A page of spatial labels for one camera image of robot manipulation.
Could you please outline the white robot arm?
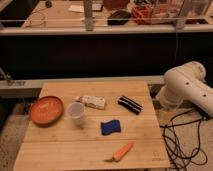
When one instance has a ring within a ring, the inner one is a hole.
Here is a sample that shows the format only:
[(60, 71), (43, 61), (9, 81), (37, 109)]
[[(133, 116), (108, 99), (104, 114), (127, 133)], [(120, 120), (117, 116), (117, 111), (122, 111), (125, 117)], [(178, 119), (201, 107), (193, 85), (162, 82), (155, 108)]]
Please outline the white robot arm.
[(213, 118), (213, 88), (205, 84), (205, 76), (205, 67), (197, 61), (171, 68), (156, 98), (164, 109), (177, 108), (188, 100)]

